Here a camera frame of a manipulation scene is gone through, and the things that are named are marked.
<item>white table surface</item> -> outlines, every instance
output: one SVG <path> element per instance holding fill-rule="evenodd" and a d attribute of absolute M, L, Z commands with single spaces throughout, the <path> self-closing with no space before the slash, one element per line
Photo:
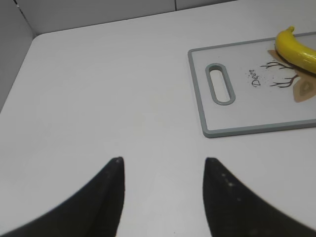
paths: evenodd
<path fill-rule="evenodd" d="M 187 52 L 316 31 L 315 0 L 239 0 L 44 34 L 0 114 L 0 233 L 125 158 L 118 236 L 209 237 L 206 157 L 316 229 L 316 128 L 208 139 Z"/>

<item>yellow banana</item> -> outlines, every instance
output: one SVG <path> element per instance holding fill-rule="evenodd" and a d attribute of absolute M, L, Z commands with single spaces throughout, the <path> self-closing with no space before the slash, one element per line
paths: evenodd
<path fill-rule="evenodd" d="M 276 37 L 276 50 L 288 62 L 316 74 L 316 50 L 299 43 L 293 36 L 294 27 Z"/>

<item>cutting board handle hole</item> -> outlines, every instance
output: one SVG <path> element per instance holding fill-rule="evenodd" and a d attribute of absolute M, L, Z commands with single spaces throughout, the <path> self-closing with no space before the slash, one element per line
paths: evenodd
<path fill-rule="evenodd" d="M 216 98 L 221 102 L 229 101 L 231 98 L 225 85 L 223 73 L 218 69 L 211 70 L 209 73 L 214 86 Z"/>
<path fill-rule="evenodd" d="M 206 76 L 212 99 L 219 105 L 230 105 L 235 101 L 235 93 L 226 67 L 214 63 L 206 67 Z"/>

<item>deer illustration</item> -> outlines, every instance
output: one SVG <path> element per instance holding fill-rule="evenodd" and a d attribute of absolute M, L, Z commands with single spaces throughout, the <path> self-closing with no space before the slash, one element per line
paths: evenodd
<path fill-rule="evenodd" d="M 277 86 L 279 88 L 287 88 L 290 87 L 294 80 L 298 77 L 300 79 L 293 86 L 293 95 L 295 102 L 303 102 L 308 99 L 311 99 L 316 95 L 316 75 L 311 74 L 301 68 L 298 68 L 294 65 L 289 65 L 284 59 L 282 59 L 279 54 L 275 50 L 268 50 L 268 53 L 277 60 L 277 62 L 272 61 L 263 65 L 266 69 L 270 67 L 279 66 L 279 70 L 281 69 L 292 69 L 296 73 L 295 76 L 291 78 L 284 78 L 285 82 L 273 82 L 274 84 L 271 86 Z"/>

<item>cutting board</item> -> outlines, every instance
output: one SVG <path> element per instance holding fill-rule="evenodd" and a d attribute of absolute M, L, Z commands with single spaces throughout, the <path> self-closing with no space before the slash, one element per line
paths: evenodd
<path fill-rule="evenodd" d="M 316 49 L 316 32 L 295 37 Z M 206 137 L 316 126 L 316 75 L 280 58 L 275 38 L 192 49 L 188 56 Z M 218 99 L 213 70 L 223 74 L 225 101 Z"/>

